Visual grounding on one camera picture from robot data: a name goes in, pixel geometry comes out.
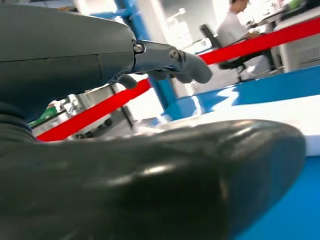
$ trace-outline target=red stanchion rope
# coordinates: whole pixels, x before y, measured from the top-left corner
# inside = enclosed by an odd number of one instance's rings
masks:
[[[131,99],[134,99],[146,92],[149,88],[150,84],[147,79],[141,80],[134,89],[126,89],[115,94],[99,104],[41,134],[38,136],[37,139],[44,142],[66,139],[107,114],[121,108]]]
[[[208,65],[256,53],[320,33],[320,17],[273,31],[260,37],[202,54]]]
[[[211,65],[310,37],[318,33],[320,33],[320,17],[271,32],[254,39],[205,53],[200,57],[207,64]],[[146,92],[150,87],[147,79],[141,80],[134,89],[121,91],[49,131],[41,134],[37,138],[44,142],[66,139],[107,114],[115,111],[118,108],[121,108],[130,100]]]

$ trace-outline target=robotic arm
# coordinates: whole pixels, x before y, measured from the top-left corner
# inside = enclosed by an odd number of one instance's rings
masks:
[[[161,80],[171,73],[183,83],[207,83],[212,76],[197,56],[136,40],[128,27],[112,20],[5,5],[0,7],[0,22],[7,24],[0,28],[0,72],[6,86],[0,90],[0,104],[28,122],[38,118],[51,101],[125,74],[149,73]],[[135,85],[131,77],[120,83]],[[17,88],[23,94],[14,97]]]

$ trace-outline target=blue table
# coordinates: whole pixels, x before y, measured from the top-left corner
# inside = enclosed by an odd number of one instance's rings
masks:
[[[220,90],[183,97],[164,114],[173,120],[230,106],[256,104],[320,94],[320,66],[245,82]],[[319,240],[320,156],[308,157],[299,179],[285,197],[237,240]]]

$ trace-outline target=person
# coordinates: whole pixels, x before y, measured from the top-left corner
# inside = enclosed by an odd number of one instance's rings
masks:
[[[226,14],[224,19],[217,28],[217,39],[222,45],[226,47],[228,45],[234,44],[242,39],[254,39],[260,36],[256,32],[248,32],[247,28],[242,25],[237,14],[243,12],[247,8],[248,0],[229,0],[230,5],[229,11]],[[242,56],[244,62],[253,59],[255,57],[263,55],[267,58],[270,71],[275,70],[275,62],[270,49],[254,52],[252,54]]]

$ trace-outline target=white surface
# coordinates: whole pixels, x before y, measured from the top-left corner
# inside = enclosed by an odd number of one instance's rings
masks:
[[[212,7],[214,9],[212,14],[215,16],[217,23],[219,24],[223,20],[228,11],[229,2],[228,0],[212,0]]]
[[[131,77],[139,82],[148,77],[148,75],[131,74]],[[118,90],[122,91],[125,88],[121,84],[117,84]],[[127,106],[134,120],[155,118],[164,112],[162,104],[159,102],[157,94],[153,87],[148,91],[130,100]]]
[[[216,105],[214,112],[172,121],[159,128],[168,130],[228,120],[270,120],[300,130],[306,140],[306,155],[320,156],[320,95],[229,107],[223,102],[220,103],[223,106],[221,108]]]
[[[320,16],[320,7],[280,22],[275,30],[287,28]],[[280,45],[285,72],[315,66],[320,64],[320,34]]]
[[[265,56],[262,56],[257,64],[249,66],[247,69],[248,74],[256,79],[267,76],[269,71],[269,64],[268,63],[268,59]]]
[[[274,21],[278,22],[278,20],[282,16],[281,14],[283,12],[282,9],[278,10],[276,12],[269,14],[266,16],[261,17],[260,19],[257,19],[256,22],[259,26],[265,25],[265,24],[269,24]]]
[[[117,11],[114,0],[73,0],[73,3],[83,15]]]
[[[284,28],[287,28],[287,27],[298,24],[298,23],[315,19],[318,16],[320,16],[320,6],[307,10],[306,12],[298,14],[297,16],[293,16],[293,17],[286,19],[285,21],[282,21],[279,24],[278,24],[278,26],[276,26],[275,30],[284,29]]]

